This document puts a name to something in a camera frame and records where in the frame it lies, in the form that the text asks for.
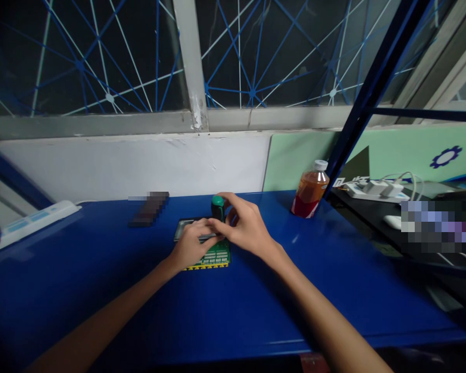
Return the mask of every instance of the left hand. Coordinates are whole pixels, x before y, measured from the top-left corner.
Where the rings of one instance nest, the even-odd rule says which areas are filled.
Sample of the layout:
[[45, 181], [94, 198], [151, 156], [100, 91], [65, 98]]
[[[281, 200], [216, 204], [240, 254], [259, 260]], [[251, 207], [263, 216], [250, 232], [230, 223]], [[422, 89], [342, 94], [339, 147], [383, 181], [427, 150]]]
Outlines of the left hand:
[[176, 243], [167, 260], [175, 268], [183, 270], [186, 267], [196, 264], [216, 243], [224, 239], [224, 236], [209, 238], [204, 243], [200, 243], [198, 238], [203, 235], [215, 233], [216, 231], [209, 225], [207, 219], [203, 218], [188, 224], [183, 229], [180, 240]]

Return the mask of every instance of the plastic bottle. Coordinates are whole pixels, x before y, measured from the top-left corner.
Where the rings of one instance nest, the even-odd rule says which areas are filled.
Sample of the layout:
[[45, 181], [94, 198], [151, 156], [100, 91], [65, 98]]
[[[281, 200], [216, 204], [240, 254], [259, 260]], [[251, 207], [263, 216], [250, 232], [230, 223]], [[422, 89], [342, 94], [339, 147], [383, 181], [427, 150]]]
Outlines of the plastic bottle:
[[328, 162], [314, 161], [312, 169], [302, 174], [299, 188], [292, 203], [292, 213], [302, 218], [312, 218], [319, 201], [330, 182], [325, 170]]

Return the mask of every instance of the circuit board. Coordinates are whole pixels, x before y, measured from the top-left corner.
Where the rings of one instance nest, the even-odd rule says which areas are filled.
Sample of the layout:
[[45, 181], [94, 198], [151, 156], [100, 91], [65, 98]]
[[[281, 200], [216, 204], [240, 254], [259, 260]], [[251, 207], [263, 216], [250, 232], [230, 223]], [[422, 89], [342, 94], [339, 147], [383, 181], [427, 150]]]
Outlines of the circuit board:
[[[174, 234], [174, 241], [178, 242], [183, 233], [183, 229], [186, 225], [193, 223], [195, 220], [200, 220], [201, 218], [189, 218], [189, 219], [180, 219], [178, 226], [176, 227], [176, 232]], [[213, 237], [201, 236], [199, 238], [200, 242], [204, 242], [207, 239]], [[193, 266], [187, 267], [184, 270], [197, 270], [197, 269], [212, 269], [212, 268], [225, 268], [228, 267], [231, 263], [231, 251], [229, 249], [229, 241], [224, 239], [216, 243], [213, 247], [209, 249], [207, 254], [205, 254], [200, 262], [194, 264]]]
[[229, 241], [224, 239], [216, 243], [207, 254], [202, 257], [200, 262], [184, 270], [224, 268], [227, 267], [229, 263], [231, 263]]

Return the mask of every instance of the hand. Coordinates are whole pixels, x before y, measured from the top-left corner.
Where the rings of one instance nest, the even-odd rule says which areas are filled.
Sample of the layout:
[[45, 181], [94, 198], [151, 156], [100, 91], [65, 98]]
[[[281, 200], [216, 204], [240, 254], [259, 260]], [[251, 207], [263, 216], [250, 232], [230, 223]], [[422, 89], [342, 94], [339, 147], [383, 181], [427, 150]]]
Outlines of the hand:
[[218, 193], [226, 199], [224, 209], [233, 206], [226, 217], [226, 224], [209, 219], [209, 224], [242, 249], [259, 256], [265, 262], [279, 253], [286, 255], [283, 247], [269, 235], [256, 204], [241, 199], [234, 193]]
[[198, 240], [200, 236], [215, 232], [206, 224], [208, 224], [207, 219], [203, 218], [185, 226], [180, 240], [166, 259], [174, 268], [183, 270], [196, 264], [211, 247], [224, 239], [224, 236], [216, 236], [200, 243]]

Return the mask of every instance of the bottle cap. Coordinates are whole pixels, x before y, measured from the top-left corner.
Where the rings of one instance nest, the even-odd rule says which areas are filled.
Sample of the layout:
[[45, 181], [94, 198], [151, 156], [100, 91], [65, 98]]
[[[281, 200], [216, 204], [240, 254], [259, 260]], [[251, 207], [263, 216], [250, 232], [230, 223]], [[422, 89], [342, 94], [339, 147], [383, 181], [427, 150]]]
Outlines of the bottle cap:
[[224, 200], [221, 196], [212, 197], [212, 204], [215, 206], [224, 206]]
[[324, 171], [328, 167], [328, 162], [322, 160], [314, 161], [314, 169], [317, 171]]

